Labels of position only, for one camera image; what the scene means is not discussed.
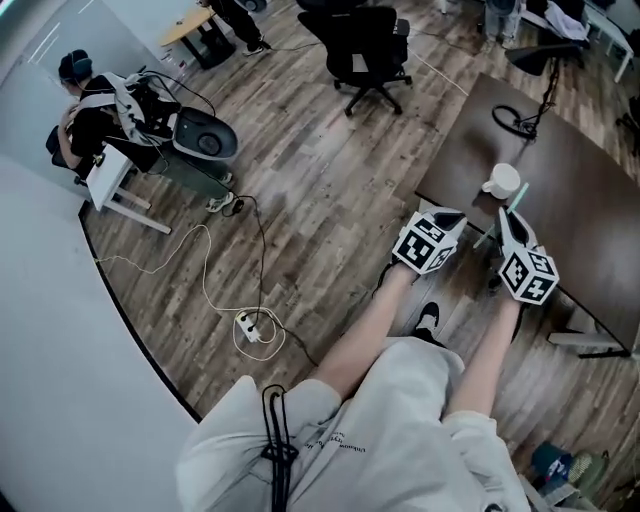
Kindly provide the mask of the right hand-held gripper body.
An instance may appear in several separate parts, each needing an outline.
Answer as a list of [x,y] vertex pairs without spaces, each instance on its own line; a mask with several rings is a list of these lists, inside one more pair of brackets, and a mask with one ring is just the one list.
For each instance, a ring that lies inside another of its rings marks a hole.
[[498,227],[503,257],[498,275],[516,301],[543,304],[559,283],[555,262],[520,214],[511,214],[511,222],[512,235],[502,235]]

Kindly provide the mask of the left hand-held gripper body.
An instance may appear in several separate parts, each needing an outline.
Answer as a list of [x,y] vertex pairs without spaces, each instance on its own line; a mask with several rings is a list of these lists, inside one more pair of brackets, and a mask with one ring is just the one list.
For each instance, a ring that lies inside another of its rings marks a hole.
[[392,254],[418,275],[434,272],[456,252],[466,225],[466,215],[452,208],[415,212],[400,230]]

